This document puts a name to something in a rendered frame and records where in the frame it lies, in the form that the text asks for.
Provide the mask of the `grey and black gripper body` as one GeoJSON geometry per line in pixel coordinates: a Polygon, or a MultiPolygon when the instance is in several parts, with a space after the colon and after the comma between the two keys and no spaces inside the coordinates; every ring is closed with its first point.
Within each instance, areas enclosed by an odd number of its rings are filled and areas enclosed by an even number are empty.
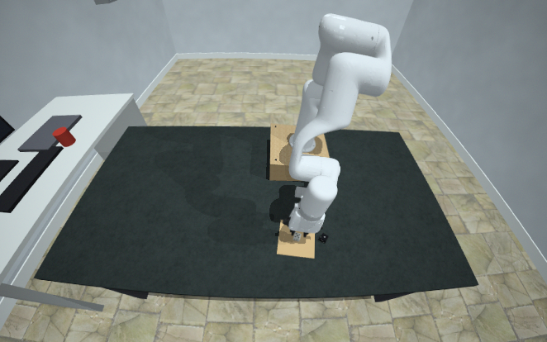
{"type": "Polygon", "coordinates": [[[317,233],[325,220],[325,214],[319,221],[307,221],[298,212],[297,208],[293,208],[290,216],[291,219],[288,223],[288,228],[294,231],[317,233]],[[294,213],[294,214],[293,214],[294,213]]]}

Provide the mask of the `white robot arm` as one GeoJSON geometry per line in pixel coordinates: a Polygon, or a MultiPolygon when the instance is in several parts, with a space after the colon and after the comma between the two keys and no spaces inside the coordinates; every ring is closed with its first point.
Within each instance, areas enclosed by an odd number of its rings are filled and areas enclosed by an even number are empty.
{"type": "Polygon", "coordinates": [[[329,13],[321,19],[318,34],[322,44],[313,80],[303,86],[296,129],[289,139],[289,174],[309,182],[307,188],[296,187],[295,197],[301,201],[294,204],[307,221],[319,221],[335,199],[340,165],[336,159],[303,153],[314,150],[316,136],[350,124],[359,94],[382,95],[392,71],[390,36],[384,26],[329,13]]]}

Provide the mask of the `beige square mat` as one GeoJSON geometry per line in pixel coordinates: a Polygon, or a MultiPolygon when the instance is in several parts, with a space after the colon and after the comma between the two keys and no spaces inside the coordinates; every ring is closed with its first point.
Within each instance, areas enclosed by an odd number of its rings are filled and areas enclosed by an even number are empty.
{"type": "Polygon", "coordinates": [[[304,238],[303,232],[296,232],[301,234],[299,241],[293,240],[292,232],[288,226],[283,224],[283,220],[280,221],[277,254],[314,259],[315,234],[309,233],[304,238]]]}

